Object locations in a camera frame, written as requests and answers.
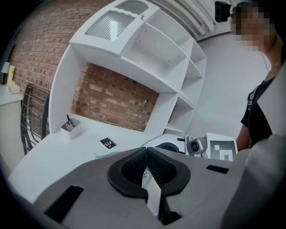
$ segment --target black chair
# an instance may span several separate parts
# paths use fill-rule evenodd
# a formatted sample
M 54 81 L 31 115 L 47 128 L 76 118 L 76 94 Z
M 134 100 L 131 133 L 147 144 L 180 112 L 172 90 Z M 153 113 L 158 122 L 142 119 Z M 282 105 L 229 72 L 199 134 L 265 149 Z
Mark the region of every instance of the black chair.
M 48 131 L 50 92 L 27 84 L 21 107 L 21 139 L 25 155 Z

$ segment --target yellow paper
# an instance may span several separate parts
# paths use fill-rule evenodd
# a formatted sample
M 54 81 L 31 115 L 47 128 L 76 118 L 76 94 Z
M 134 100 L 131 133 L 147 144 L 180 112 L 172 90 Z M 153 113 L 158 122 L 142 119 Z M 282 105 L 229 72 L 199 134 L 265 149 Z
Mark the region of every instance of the yellow paper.
M 8 81 L 7 81 L 8 85 L 12 83 L 13 76 L 14 76 L 14 70 L 15 70 L 15 66 L 11 65 L 9 69 L 9 74 L 8 74 Z

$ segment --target frosted glass panel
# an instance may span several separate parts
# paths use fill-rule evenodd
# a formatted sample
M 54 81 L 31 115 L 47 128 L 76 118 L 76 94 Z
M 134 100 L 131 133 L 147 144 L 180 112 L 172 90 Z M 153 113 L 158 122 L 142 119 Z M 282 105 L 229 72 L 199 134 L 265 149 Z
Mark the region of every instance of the frosted glass panel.
M 115 41 L 133 20 L 134 18 L 129 15 L 110 11 L 102 16 L 85 34 Z
M 142 14 L 145 10 L 148 9 L 148 6 L 139 1 L 126 1 L 118 5 L 116 8 L 124 9 L 125 11 L 129 11 L 131 13 Z

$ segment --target white shelf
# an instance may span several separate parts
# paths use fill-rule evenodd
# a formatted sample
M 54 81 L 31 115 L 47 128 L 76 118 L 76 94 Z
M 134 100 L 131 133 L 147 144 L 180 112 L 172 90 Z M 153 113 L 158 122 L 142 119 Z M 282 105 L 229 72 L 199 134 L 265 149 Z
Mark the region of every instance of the white shelf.
M 191 121 L 193 109 L 194 107 L 188 101 L 178 95 L 176 105 L 165 129 L 185 133 Z
M 189 65 L 186 72 L 186 78 L 202 79 L 203 75 L 195 65 L 195 63 L 190 59 Z
M 142 65 L 124 56 L 122 56 L 120 59 L 122 59 L 126 63 L 130 63 L 131 65 L 130 64 L 126 65 L 127 68 L 123 68 L 121 72 L 117 71 L 118 73 L 130 79 L 133 79 L 136 82 L 139 82 L 159 93 L 176 92 L 176 90 L 172 87 L 170 82 L 167 82 L 164 78 L 155 74 L 154 71 L 152 71 L 151 69 L 142 68 Z
M 163 134 L 174 134 L 174 135 L 181 135 L 181 136 L 185 136 L 185 132 L 184 131 L 173 131 L 173 130 L 169 130 L 169 129 L 165 129 Z
M 181 45 L 180 45 L 180 48 L 184 51 L 184 53 L 187 55 L 187 56 L 190 56 L 190 52 L 191 52 L 191 49 L 193 47 L 193 43 L 194 43 L 194 39 L 193 38 L 189 38 L 188 40 L 186 40 L 185 42 L 183 42 Z
M 161 93 L 151 113 L 145 132 L 161 135 L 177 102 L 177 93 Z
M 184 132 L 183 130 L 178 129 L 178 128 L 176 128 L 175 126 L 173 126 L 173 125 L 171 125 L 171 124 L 169 124 L 169 123 L 166 125 L 166 129 L 167 129 L 167 130 L 170 130 L 170 131 L 177 132 L 177 133 L 183 133 L 183 132 Z
M 206 56 L 196 42 L 194 42 L 192 46 L 191 60 L 199 70 L 200 74 L 204 76 L 206 71 Z
M 149 23 L 179 46 L 191 38 L 191 35 L 176 20 L 161 10 L 154 15 Z
M 203 79 L 185 78 L 181 91 L 182 96 L 197 105 L 202 90 Z
M 183 47 L 189 47 L 189 40 Z M 174 88 L 179 87 L 188 64 L 182 49 L 161 31 L 145 24 L 134 44 L 123 51 L 123 57 L 135 62 L 145 71 L 161 77 Z

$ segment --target curved shelf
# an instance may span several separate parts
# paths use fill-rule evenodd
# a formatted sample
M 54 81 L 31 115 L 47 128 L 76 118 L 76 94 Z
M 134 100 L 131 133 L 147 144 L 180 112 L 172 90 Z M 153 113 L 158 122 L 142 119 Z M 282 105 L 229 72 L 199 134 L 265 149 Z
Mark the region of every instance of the curved shelf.
M 120 59 L 132 64 L 134 67 L 140 69 L 140 73 L 145 72 L 146 74 L 133 74 L 132 76 L 128 75 L 129 78 L 151 88 L 152 90 L 159 93 L 175 93 L 177 92 L 166 80 L 154 73 L 154 71 L 143 68 L 139 63 L 122 56 Z
M 206 55 L 196 42 L 193 43 L 190 59 L 192 60 L 200 74 L 204 76 L 206 70 Z
M 179 92 L 182 97 L 187 101 L 190 101 L 194 106 L 197 105 L 203 84 L 203 76 L 196 67 L 196 65 L 189 61 L 189 66 L 187 69 L 187 74 L 184 78 L 181 91 Z
M 171 16 L 159 10 L 149 23 L 181 46 L 191 35 Z
M 177 89 L 188 64 L 183 50 L 148 23 L 143 25 L 135 42 L 123 51 L 122 56 Z
M 178 133 L 184 133 L 183 130 L 179 129 L 179 128 L 176 128 L 175 126 L 171 125 L 171 124 L 167 124 L 166 125 L 166 130 L 170 130 L 170 131 L 174 131 L 174 132 L 178 132 Z

